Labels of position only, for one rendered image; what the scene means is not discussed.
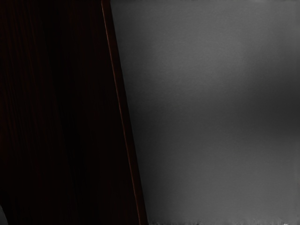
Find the dark brown wooden cabinet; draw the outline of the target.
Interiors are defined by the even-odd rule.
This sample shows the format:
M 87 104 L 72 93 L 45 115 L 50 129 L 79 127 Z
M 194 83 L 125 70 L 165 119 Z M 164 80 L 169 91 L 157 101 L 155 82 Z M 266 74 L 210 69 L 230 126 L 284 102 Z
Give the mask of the dark brown wooden cabinet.
M 0 0 L 0 225 L 148 225 L 110 0 Z

